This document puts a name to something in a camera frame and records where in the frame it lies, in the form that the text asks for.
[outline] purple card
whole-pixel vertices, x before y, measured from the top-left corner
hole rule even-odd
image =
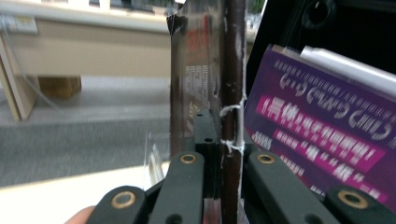
[[[247,132],[322,194],[349,185],[396,212],[396,102],[268,49],[245,108]]]

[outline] gray floor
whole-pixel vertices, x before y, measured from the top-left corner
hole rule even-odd
[[[19,123],[4,99],[0,187],[140,165],[148,133],[168,135],[168,78],[82,77],[72,99],[39,99]]]

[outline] desk leg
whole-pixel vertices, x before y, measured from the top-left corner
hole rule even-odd
[[[0,82],[7,97],[9,110],[11,111],[12,118],[14,118],[15,121],[19,121],[21,120],[20,111],[18,109],[17,103],[15,102],[14,95],[12,94],[12,89],[9,85],[3,63],[0,63],[0,65]]]
[[[11,109],[11,113],[13,113],[13,118],[15,120],[28,119],[30,113],[32,112],[33,106],[35,105],[35,101],[37,100],[37,94],[33,91],[32,88],[26,83],[23,77],[15,77],[12,72],[11,65],[9,63],[9,55],[6,52],[5,42],[2,36],[0,36],[0,57],[2,61],[2,69],[3,73],[6,75],[3,76],[6,83],[6,86],[9,87],[7,95],[9,95],[8,104]],[[37,77],[32,77],[31,81],[33,83],[38,83]]]

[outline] brass grommet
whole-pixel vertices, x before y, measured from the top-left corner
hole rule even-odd
[[[181,160],[181,162],[183,162],[185,164],[191,164],[191,163],[195,163],[197,158],[194,155],[186,154],[186,155],[181,156],[180,160]]]
[[[126,202],[120,203],[119,199],[124,196],[129,197],[129,199]],[[132,192],[124,191],[124,192],[118,193],[116,196],[114,196],[114,198],[111,200],[111,206],[113,206],[114,208],[117,208],[117,209],[126,208],[134,203],[135,198],[136,197],[134,196],[134,194]]]
[[[338,192],[338,198],[343,203],[346,203],[347,205],[358,209],[364,209],[369,205],[367,200],[359,195],[359,193],[356,193],[354,191],[340,190],[340,192]]]
[[[266,154],[258,155],[257,160],[265,164],[271,164],[275,161],[274,157]]]

